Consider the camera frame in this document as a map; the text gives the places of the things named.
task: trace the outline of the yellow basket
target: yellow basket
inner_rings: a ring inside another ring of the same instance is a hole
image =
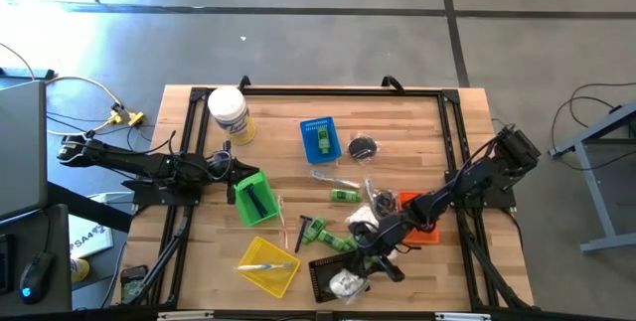
[[[251,241],[251,244],[238,264],[238,266],[242,266],[281,264],[284,262],[291,262],[293,266],[290,268],[239,271],[239,273],[261,289],[281,298],[285,294],[285,291],[287,291],[291,279],[294,278],[298,266],[300,266],[300,260],[272,245],[263,238],[256,237]]]

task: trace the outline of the paper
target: paper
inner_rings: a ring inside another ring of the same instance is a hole
[[[92,198],[99,203],[106,202],[105,195]],[[112,231],[110,228],[69,215],[69,249],[71,257],[85,257],[112,247]]]

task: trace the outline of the yellow connector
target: yellow connector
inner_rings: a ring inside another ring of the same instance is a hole
[[[123,118],[117,111],[111,111],[110,117],[106,121],[108,124],[117,124],[123,122]]]
[[[138,124],[140,124],[141,122],[143,122],[143,118],[145,117],[143,112],[128,112],[128,117],[130,117],[130,120],[128,121],[128,125],[130,126],[136,126]]]

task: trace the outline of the green basket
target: green basket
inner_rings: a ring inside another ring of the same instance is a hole
[[[243,191],[243,188],[253,184],[254,192],[258,197],[260,203],[265,207],[267,214],[261,218],[256,206],[251,201],[249,194]],[[278,215],[278,204],[274,199],[271,188],[267,183],[267,178],[262,172],[258,172],[252,176],[249,176],[235,185],[235,192],[237,196],[237,209],[240,214],[240,220],[247,227],[254,226],[264,220]]]

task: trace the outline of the computer mouse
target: computer mouse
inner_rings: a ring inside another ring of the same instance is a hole
[[[55,255],[38,252],[27,262],[20,277],[20,298],[26,304],[40,302],[49,291],[51,270]]]

